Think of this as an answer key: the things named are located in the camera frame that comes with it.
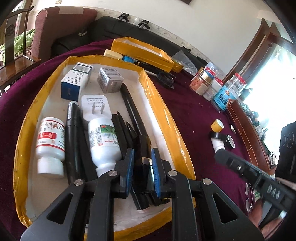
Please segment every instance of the plastic bag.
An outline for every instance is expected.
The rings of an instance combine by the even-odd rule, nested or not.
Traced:
[[[191,60],[183,53],[182,50],[177,52],[173,57],[174,60],[178,61],[180,64],[183,65],[183,69],[195,76],[197,74],[197,68],[191,62]]]

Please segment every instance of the red lid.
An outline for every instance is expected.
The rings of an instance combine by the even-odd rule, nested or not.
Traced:
[[[241,83],[243,83],[244,85],[246,85],[245,80],[244,80],[244,79],[243,79],[238,73],[235,73],[234,75],[235,75],[235,77],[237,77],[237,78],[239,79],[239,81],[240,81]]]
[[[218,79],[217,77],[215,77],[215,80],[218,82],[218,84],[223,86],[223,81],[222,80]]]
[[[212,76],[215,76],[215,72],[211,70],[209,67],[205,67],[205,70],[208,71]]]

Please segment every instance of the white wall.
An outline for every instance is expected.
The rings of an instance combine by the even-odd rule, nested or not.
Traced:
[[[37,12],[60,6],[56,0],[34,0]],[[61,5],[112,9],[146,19],[192,44],[227,73],[245,51],[261,19],[258,12],[268,6],[261,0],[62,0]]]

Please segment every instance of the white medicine bottle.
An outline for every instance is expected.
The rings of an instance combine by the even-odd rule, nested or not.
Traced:
[[[121,160],[121,152],[113,122],[104,117],[91,120],[88,124],[91,158],[97,166],[99,176],[113,170],[116,161]]]
[[[47,178],[64,177],[65,124],[60,119],[42,119],[35,154],[38,174]]]

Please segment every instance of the bottle cap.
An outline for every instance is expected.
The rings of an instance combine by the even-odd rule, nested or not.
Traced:
[[[239,79],[239,81],[240,81],[242,84],[246,85],[245,80],[244,80],[244,79],[243,79],[238,73],[235,73],[234,75],[235,75],[235,77],[237,77],[237,78]]]
[[[64,167],[63,163],[54,157],[41,157],[37,163],[38,174],[50,178],[63,178]]]

